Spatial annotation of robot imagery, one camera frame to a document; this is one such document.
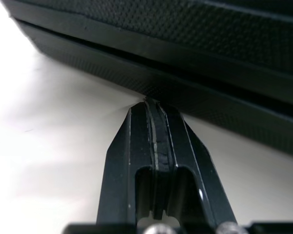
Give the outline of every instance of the white table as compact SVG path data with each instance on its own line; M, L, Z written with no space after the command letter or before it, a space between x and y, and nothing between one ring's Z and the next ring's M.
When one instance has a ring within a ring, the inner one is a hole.
M0 234L96 220L105 154L143 96L39 53L0 4ZM194 117L240 224L293 220L293 157Z

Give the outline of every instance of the black case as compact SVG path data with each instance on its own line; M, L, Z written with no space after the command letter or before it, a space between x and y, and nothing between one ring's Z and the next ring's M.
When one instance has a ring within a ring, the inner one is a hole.
M4 0L45 54L293 154L293 0Z

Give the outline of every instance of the carbon fiber texture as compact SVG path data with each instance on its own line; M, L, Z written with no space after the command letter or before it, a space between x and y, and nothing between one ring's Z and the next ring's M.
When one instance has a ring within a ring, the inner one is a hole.
M293 21L197 0L17 0L293 74Z
M245 104L226 100L210 94L204 89L200 90L171 82L163 76L152 74L148 69L144 73L143 70L131 69L136 66L128 67L123 62L121 66L113 65L111 61L102 61L104 59L100 56L97 60L88 55L82 58L78 53L83 53L83 51L78 52L78 50L72 49L72 47L77 47L75 43L71 44L70 48L66 46L68 41L59 41L58 45L61 45L59 48L54 43L55 38L42 38L40 34L36 35L35 31L29 29L26 29L26 33L34 38L34 43L43 53L59 61L293 154L293 124L282 118Z

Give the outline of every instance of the screw head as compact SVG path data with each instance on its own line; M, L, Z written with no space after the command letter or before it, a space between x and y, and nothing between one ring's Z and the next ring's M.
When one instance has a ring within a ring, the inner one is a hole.
M234 222L224 222L216 229L216 234L249 234L244 228Z
M177 234L176 231L169 225L164 223L156 223L149 226L143 234Z

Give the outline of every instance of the clamp jaw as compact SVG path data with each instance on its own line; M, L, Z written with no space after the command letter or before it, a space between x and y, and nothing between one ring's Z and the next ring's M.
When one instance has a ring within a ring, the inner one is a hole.
M166 211L180 228L137 228L150 211L158 220ZM293 234L293 224L238 226L206 147L175 108L146 98L129 109L107 151L96 225L64 232Z

